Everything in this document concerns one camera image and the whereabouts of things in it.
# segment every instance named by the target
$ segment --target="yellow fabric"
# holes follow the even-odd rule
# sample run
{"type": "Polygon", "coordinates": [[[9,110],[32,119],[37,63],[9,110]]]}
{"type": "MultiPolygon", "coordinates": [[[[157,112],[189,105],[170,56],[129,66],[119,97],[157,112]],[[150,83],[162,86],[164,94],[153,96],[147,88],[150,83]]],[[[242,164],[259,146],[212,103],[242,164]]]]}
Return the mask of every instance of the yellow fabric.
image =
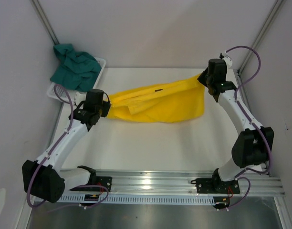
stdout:
{"type": "Polygon", "coordinates": [[[204,86],[198,76],[109,95],[111,108],[107,118],[174,123],[200,117],[204,113],[204,86]]]}

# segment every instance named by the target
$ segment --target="white tray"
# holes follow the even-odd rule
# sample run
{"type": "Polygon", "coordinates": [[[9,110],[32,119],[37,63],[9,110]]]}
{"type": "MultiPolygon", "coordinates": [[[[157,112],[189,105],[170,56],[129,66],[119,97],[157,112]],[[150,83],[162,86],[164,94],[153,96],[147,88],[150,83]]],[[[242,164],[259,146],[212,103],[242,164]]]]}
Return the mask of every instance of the white tray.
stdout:
{"type": "MultiPolygon", "coordinates": [[[[96,82],[95,82],[93,88],[95,88],[95,87],[97,86],[97,84],[98,84],[98,82],[99,82],[99,79],[100,79],[100,77],[101,77],[102,74],[103,74],[104,67],[106,66],[106,60],[101,59],[101,58],[98,58],[98,57],[95,57],[95,59],[96,59],[97,62],[100,64],[100,66],[101,66],[102,69],[101,69],[101,71],[99,72],[99,75],[98,75],[98,77],[97,77],[97,79],[96,79],[96,82]]],[[[47,94],[48,97],[51,97],[51,98],[54,98],[54,99],[59,100],[58,97],[56,96],[55,92],[54,92],[54,86],[55,86],[55,83],[52,83],[52,84],[50,85],[49,89],[47,90],[46,94],[47,94]]],[[[57,88],[56,91],[57,91],[58,95],[59,95],[63,100],[65,100],[65,101],[69,101],[69,100],[67,99],[67,97],[66,97],[65,92],[64,92],[62,89],[57,88]]],[[[71,101],[72,101],[72,103],[74,104],[74,103],[75,103],[75,102],[74,102],[74,97],[75,97],[75,94],[76,94],[77,91],[76,91],[76,90],[67,90],[67,92],[69,93],[70,98],[71,98],[71,101]]]]}

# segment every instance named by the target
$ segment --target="white wall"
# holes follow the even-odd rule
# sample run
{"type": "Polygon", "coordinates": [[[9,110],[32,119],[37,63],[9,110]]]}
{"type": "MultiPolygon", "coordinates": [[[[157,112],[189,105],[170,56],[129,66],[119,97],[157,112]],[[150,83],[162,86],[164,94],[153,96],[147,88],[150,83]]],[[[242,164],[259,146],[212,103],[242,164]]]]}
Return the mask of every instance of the white wall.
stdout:
{"type": "MultiPolygon", "coordinates": [[[[275,132],[272,172],[281,177],[292,212],[292,0],[285,2],[258,52],[262,68],[246,87],[248,99],[253,114],[275,132]]],[[[256,67],[253,58],[244,79],[256,67]]]]}
{"type": "MultiPolygon", "coordinates": [[[[40,0],[58,39],[108,67],[203,68],[252,45],[275,0],[40,0]]],[[[246,50],[233,55],[239,68],[246,50]]]]}
{"type": "Polygon", "coordinates": [[[45,94],[57,66],[52,46],[28,0],[0,0],[0,189],[6,189],[0,229],[18,219],[21,166],[44,150],[60,107],[45,94]]]}

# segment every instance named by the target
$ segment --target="white tabletop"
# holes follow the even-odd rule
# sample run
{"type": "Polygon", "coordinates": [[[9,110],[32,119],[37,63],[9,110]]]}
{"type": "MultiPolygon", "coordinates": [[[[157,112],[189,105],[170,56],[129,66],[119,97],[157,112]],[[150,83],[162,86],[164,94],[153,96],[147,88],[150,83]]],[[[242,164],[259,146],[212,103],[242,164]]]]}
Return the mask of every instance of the white tabletop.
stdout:
{"type": "MultiPolygon", "coordinates": [[[[130,88],[190,78],[203,69],[106,69],[99,89],[114,94],[130,88]]],[[[232,70],[227,80],[236,84],[232,70]]],[[[65,104],[56,130],[70,114],[65,104]]],[[[205,113],[182,123],[131,123],[101,118],[67,157],[63,168],[209,171],[231,158],[237,132],[226,112],[205,92],[205,113]]]]}

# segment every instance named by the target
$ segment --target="green cloth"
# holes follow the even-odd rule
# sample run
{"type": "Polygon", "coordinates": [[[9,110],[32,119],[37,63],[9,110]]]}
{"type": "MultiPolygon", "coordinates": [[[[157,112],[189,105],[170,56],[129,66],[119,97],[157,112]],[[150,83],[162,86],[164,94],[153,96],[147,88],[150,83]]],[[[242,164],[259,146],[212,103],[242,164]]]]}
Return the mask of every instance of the green cloth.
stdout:
{"type": "Polygon", "coordinates": [[[52,82],[80,92],[93,88],[101,70],[93,56],[87,52],[76,52],[72,44],[55,45],[54,52],[61,64],[51,77],[52,82]]]}

